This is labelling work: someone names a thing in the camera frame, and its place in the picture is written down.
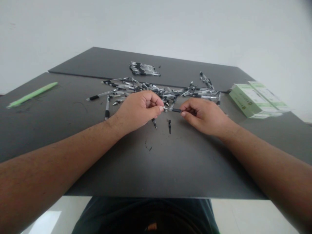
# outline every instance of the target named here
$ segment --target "left hand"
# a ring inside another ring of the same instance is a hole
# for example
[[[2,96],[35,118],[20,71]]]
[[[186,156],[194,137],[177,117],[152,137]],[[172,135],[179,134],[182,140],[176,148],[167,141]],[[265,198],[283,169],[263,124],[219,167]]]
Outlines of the left hand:
[[[142,91],[129,95],[107,121],[124,136],[157,118],[162,111],[163,102],[160,97],[152,91]]]

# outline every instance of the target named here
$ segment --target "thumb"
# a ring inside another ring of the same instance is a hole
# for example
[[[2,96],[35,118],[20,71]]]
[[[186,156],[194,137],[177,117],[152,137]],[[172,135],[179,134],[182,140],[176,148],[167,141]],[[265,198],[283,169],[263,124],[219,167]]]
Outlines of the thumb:
[[[192,115],[191,113],[184,111],[181,113],[182,117],[185,118],[187,122],[189,122],[193,127],[199,128],[201,124],[201,119]]]
[[[148,117],[152,119],[155,116],[160,115],[162,111],[163,111],[162,106],[154,106],[154,107],[148,108],[147,109]]]

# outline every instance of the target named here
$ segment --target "table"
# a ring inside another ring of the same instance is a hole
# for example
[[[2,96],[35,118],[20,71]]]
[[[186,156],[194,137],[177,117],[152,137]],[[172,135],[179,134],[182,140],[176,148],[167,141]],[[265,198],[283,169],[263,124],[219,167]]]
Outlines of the table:
[[[129,69],[131,61],[153,65],[161,76],[135,76]],[[202,86],[203,83],[199,79],[201,71],[211,79],[215,89],[222,91],[231,88],[233,82],[244,84],[254,80],[238,67],[98,47],[93,47],[49,70],[51,73],[94,78],[117,79],[133,76],[138,81],[177,87],[188,87],[191,81],[194,85]]]
[[[5,108],[12,101],[55,81],[59,85],[51,90],[19,107]],[[111,90],[100,82],[95,78],[44,73],[1,97],[0,162],[103,121],[106,99],[86,101],[90,96]],[[176,107],[183,101],[179,98]],[[312,131],[291,112],[265,120],[246,119],[226,94],[222,96],[221,108],[260,138],[312,164]],[[117,109],[111,106],[111,113]],[[163,113],[156,121],[158,131],[149,121],[125,136],[66,194],[267,199],[218,139],[198,132],[175,112]]]

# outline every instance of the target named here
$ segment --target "green box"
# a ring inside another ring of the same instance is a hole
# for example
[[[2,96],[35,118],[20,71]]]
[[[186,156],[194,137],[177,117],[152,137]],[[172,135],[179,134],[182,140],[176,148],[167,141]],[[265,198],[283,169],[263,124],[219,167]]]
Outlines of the green box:
[[[280,113],[291,111],[291,109],[275,96],[270,90],[258,81],[249,81],[250,85],[257,90],[257,92],[264,97],[269,103],[271,103]]]
[[[244,113],[244,115],[247,118],[252,118],[252,119],[266,119],[267,117],[269,117],[270,115],[268,114],[254,114],[252,113],[251,110],[248,109],[248,107],[243,104],[243,102],[239,99],[238,95],[235,92],[230,92],[229,94],[231,96],[231,98],[233,99],[233,101],[238,105],[238,107],[240,108],[240,110]]]
[[[249,84],[234,84],[232,92],[254,114],[276,113],[278,110]]]

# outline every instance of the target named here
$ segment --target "forearm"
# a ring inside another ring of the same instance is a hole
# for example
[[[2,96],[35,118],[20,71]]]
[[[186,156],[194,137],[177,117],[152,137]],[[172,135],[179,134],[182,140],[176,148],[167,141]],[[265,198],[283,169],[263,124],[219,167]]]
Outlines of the forearm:
[[[297,224],[312,223],[312,167],[235,123],[220,137],[263,192]]]
[[[57,201],[123,136],[112,124],[99,123],[0,164],[0,232],[21,231]]]

